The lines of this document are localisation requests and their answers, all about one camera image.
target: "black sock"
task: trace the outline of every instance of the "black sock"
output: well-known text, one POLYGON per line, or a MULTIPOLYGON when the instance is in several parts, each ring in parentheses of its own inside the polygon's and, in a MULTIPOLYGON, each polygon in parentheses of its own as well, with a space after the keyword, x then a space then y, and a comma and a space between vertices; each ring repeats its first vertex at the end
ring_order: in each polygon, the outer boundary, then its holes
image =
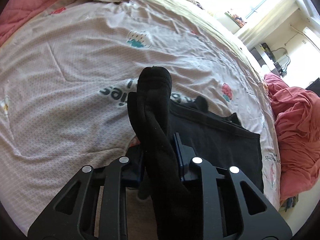
POLYGON ((128 113, 144 150, 158 238, 194 239, 192 196, 180 181, 177 158, 167 137, 171 88, 171 76, 165 68, 145 68, 137 92, 128 95, 128 113))

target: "bed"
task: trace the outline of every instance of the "bed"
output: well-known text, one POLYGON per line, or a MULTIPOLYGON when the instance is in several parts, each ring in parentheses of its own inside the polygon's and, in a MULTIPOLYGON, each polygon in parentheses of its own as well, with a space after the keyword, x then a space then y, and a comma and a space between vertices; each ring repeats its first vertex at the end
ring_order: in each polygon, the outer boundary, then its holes
POLYGON ((0 47, 0 201, 24 234, 82 166, 124 155, 126 98, 153 65, 170 72, 172 100, 201 95, 260 134, 264 194, 279 209, 272 109, 241 41, 187 0, 58 0, 0 47))

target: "strawberry print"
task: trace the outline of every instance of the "strawberry print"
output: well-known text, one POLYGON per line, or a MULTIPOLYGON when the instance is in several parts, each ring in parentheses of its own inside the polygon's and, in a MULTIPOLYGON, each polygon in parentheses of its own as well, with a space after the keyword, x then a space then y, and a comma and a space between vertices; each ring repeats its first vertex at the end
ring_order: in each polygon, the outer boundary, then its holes
POLYGON ((132 139, 132 141, 130 142, 129 147, 136 146, 136 145, 139 145, 139 144, 140 144, 140 141, 139 141, 138 137, 135 136, 135 137, 132 139))
POLYGON ((58 14, 58 13, 63 12, 64 10, 66 10, 66 8, 65 7, 61 7, 59 9, 56 9, 55 11, 52 11, 51 13, 49 13, 49 15, 58 14))
POLYGON ((232 90, 231 90, 230 86, 227 83, 224 83, 222 85, 221 90, 222 90, 223 97, 225 98, 225 100, 230 102, 230 100, 232 100, 232 90))

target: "pink blanket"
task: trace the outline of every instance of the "pink blanket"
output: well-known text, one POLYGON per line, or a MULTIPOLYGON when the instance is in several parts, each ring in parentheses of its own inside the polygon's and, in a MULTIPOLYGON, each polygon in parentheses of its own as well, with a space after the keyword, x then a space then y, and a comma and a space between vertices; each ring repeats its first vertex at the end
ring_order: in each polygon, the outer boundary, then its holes
POLYGON ((320 98, 265 75, 281 157, 280 200, 309 190, 320 172, 320 98))
POLYGON ((57 0, 9 0, 0 15, 0 46, 23 24, 57 0))

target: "metal screw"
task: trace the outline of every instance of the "metal screw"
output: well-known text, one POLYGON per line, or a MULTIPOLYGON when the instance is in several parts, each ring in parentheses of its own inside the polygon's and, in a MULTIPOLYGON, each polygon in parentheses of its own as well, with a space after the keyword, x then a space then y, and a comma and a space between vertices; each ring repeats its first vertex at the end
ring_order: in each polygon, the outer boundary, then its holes
POLYGON ((126 156, 123 156, 123 157, 121 157, 121 158, 119 159, 119 161, 120 161, 121 163, 127 163, 127 162, 129 161, 129 158, 126 157, 126 156))
POLYGON ((232 173, 239 173, 239 168, 238 167, 236 167, 236 166, 231 166, 230 168, 229 168, 229 171, 231 171, 232 173))
POLYGON ((192 158, 192 161, 193 161, 194 163, 199 164, 199 163, 202 162, 202 159, 201 159, 200 157, 194 157, 194 158, 192 158))
POLYGON ((90 172, 91 170, 92 170, 92 168, 91 168, 91 166, 89 166, 89 165, 84 166, 84 167, 82 168, 82 171, 83 171, 84 173, 88 173, 88 172, 90 172))

